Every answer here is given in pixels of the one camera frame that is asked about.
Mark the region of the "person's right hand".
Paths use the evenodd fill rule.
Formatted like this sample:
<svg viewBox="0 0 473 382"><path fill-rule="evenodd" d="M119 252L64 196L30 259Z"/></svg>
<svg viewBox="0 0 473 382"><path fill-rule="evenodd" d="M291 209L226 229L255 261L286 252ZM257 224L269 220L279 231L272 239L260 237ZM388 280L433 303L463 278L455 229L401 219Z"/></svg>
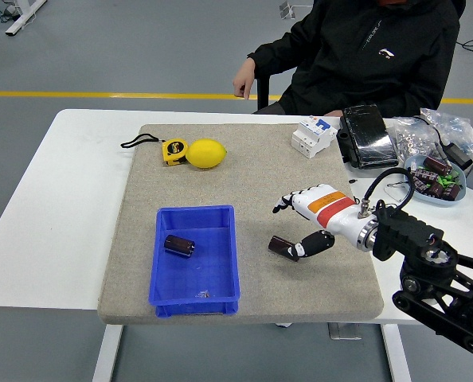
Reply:
<svg viewBox="0 0 473 382"><path fill-rule="evenodd" d="M237 98L249 99L252 85L255 80L256 63L247 58L233 78L233 94Z"/></svg>

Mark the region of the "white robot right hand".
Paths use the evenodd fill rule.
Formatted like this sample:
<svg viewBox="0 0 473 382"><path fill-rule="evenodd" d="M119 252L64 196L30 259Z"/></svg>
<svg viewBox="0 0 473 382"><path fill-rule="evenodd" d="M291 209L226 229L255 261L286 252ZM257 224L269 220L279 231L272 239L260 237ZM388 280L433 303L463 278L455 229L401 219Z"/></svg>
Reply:
<svg viewBox="0 0 473 382"><path fill-rule="evenodd" d="M374 244L377 221L363 216L361 208L344 193L330 185L317 185L282 196L273 208L277 213L292 208L314 223L318 230L297 244L273 236L268 249L292 261L304 259L331 248L336 235L344 236L357 249L368 252Z"/></svg>

